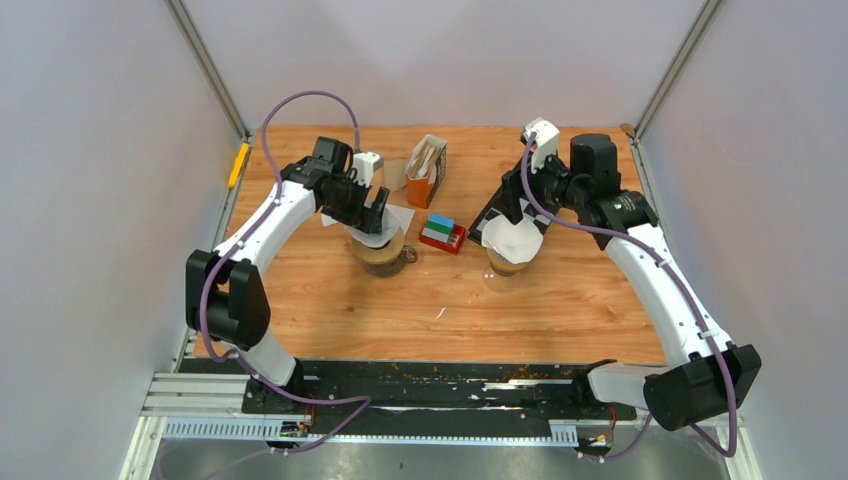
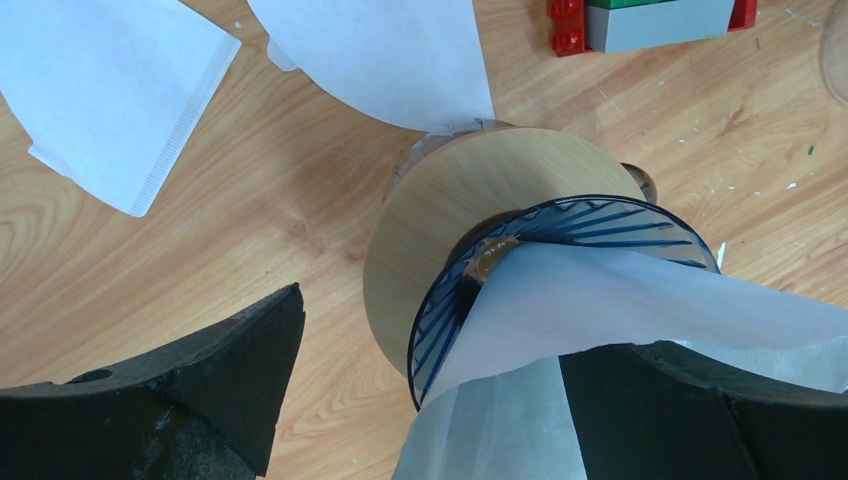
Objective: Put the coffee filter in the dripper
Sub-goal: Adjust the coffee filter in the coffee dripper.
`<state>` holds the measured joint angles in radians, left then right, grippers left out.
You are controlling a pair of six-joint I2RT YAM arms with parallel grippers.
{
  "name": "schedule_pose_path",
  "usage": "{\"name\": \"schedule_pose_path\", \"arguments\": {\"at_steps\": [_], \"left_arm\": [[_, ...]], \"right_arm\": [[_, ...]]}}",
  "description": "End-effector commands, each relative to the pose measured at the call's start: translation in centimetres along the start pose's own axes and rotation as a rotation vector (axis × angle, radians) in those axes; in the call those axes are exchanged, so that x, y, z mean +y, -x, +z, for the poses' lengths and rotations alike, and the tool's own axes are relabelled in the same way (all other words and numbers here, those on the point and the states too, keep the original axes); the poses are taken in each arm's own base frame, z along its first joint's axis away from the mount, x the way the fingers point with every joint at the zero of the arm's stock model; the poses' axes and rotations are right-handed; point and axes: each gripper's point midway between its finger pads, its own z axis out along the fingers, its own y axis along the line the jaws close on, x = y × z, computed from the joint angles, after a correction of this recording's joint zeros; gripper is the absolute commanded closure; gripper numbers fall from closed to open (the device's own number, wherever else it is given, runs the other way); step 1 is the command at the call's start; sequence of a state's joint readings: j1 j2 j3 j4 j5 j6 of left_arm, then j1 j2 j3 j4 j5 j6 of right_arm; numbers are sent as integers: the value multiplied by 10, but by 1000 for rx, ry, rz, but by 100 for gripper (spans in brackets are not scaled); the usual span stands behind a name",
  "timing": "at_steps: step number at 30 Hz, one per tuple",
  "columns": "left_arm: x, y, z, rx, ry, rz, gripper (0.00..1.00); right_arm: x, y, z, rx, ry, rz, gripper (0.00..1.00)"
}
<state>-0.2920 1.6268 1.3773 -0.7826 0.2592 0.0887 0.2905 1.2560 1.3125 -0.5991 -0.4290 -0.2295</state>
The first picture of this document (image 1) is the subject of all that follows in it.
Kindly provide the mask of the glass coffee carafe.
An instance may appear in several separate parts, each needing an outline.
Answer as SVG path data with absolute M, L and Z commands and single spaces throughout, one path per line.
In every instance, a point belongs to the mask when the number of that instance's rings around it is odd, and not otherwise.
M 418 258 L 419 256 L 415 248 L 410 245 L 404 245 L 399 253 L 387 262 L 373 263 L 363 261 L 362 265 L 366 272 L 375 277 L 389 278 L 400 273 L 407 265 L 416 263 Z

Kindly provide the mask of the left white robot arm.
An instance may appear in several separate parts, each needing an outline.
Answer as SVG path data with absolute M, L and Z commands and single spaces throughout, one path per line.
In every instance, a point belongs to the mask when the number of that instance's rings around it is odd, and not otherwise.
M 269 381 L 268 400 L 283 413 L 298 411 L 306 386 L 293 376 L 297 361 L 270 331 L 263 275 L 292 234 L 316 213 L 365 235 L 387 230 L 389 191 L 370 199 L 375 152 L 356 152 L 320 137 L 311 154 L 279 170 L 279 181 L 242 227 L 211 251 L 186 261 L 186 323 L 207 340 L 234 349 L 250 371 Z

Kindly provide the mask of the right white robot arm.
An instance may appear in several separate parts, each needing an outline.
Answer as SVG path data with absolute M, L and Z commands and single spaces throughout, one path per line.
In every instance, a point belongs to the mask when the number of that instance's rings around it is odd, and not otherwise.
M 577 135 L 563 161 L 557 135 L 529 130 L 521 141 L 521 159 L 502 178 L 507 198 L 593 236 L 630 283 L 665 358 L 662 367 L 595 365 L 570 392 L 575 411 L 592 418 L 610 403 L 628 405 L 668 431 L 699 431 L 724 415 L 735 432 L 761 357 L 753 345 L 737 345 L 692 291 L 646 197 L 623 188 L 615 143 L 605 134 Z

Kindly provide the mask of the white paper coffee filter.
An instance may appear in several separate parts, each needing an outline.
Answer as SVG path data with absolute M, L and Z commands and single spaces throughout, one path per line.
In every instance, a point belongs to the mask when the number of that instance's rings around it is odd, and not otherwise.
M 387 244 L 399 230 L 405 235 L 409 230 L 415 213 L 416 211 L 414 209 L 388 204 L 382 216 L 380 233 L 366 234 L 354 227 L 346 225 L 343 228 L 353 239 L 366 247 L 379 249 Z

